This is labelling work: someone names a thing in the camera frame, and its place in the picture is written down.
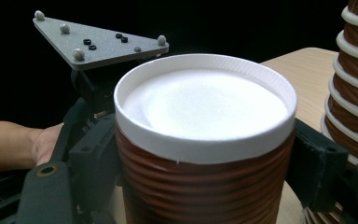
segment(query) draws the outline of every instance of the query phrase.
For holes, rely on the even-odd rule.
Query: human arm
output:
[[[31,169],[49,161],[62,125],[37,129],[0,121],[0,171]]]

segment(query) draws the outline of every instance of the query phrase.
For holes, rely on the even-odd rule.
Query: stacked paper cup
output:
[[[340,48],[333,66],[335,74],[328,83],[322,133],[345,147],[349,164],[358,164],[358,0],[350,0],[342,11],[344,29],[337,35]],[[328,214],[306,210],[308,223],[339,223],[341,207]]]

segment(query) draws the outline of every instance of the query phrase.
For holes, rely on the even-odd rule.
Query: stack of cups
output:
[[[114,95],[127,223],[276,223],[297,101],[283,76],[185,54],[130,70]]]
[[[358,164],[358,0],[350,0],[342,11],[345,26],[337,35],[340,50],[333,62],[335,74],[328,83],[322,133],[345,147],[349,165]],[[307,211],[306,216],[321,223],[338,223],[342,208],[328,214]]]

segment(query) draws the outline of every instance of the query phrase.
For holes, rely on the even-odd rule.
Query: forearm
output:
[[[42,131],[0,121],[0,171],[33,168],[32,146]]]

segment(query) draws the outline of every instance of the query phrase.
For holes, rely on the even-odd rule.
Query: brown paper cup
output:
[[[275,223],[296,92],[244,59],[144,63],[114,94],[128,223]]]

